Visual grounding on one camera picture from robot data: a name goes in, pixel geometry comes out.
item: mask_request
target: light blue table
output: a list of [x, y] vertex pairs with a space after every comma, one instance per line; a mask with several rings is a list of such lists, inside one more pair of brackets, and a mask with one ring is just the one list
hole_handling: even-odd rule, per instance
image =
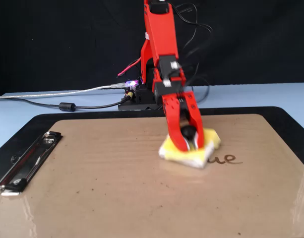
[[[194, 90], [196, 97], [201, 97], [205, 88], [194, 87]], [[46, 104], [69, 102], [78, 106], [98, 106], [120, 101], [123, 92], [121, 89], [101, 90], [75, 96], [32, 99], [32, 101]], [[44, 92], [8, 93], [6, 95], [41, 93]], [[304, 83], [212, 86], [207, 100], [198, 106], [200, 108], [277, 106], [283, 108], [304, 127]], [[79, 112], [117, 110], [118, 107], [115, 106]], [[52, 113], [65, 112], [23, 102], [0, 100], [0, 147], [34, 116]]]

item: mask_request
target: black backdrop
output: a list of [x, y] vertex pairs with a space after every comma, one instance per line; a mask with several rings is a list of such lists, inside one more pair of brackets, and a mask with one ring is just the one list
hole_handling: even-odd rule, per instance
[[[214, 38], [187, 63], [200, 55], [211, 84], [304, 82], [304, 0], [193, 3]], [[181, 47], [194, 28], [175, 24]], [[138, 58], [144, 32], [143, 0], [0, 0], [0, 93], [122, 82], [116, 74]], [[198, 29], [189, 50], [206, 39]]]

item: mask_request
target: yellow sponge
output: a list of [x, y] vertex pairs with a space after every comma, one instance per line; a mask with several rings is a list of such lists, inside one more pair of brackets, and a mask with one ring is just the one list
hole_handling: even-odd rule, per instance
[[158, 154], [168, 161], [202, 169], [215, 149], [219, 148], [220, 138], [214, 129], [204, 128], [205, 146], [198, 150], [180, 151], [167, 135]]

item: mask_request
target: clipboard clip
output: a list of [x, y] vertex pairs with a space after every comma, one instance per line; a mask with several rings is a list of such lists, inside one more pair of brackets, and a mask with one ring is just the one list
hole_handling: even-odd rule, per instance
[[1, 195], [19, 195], [61, 138], [61, 133], [54, 131], [40, 135], [0, 180]]

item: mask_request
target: brown cardboard surface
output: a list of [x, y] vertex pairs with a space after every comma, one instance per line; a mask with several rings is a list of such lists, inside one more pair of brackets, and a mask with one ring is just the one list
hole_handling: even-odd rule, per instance
[[0, 238], [304, 237], [304, 166], [266, 120], [203, 123], [222, 145], [198, 170], [158, 157], [165, 118], [57, 122], [26, 190], [0, 196]]

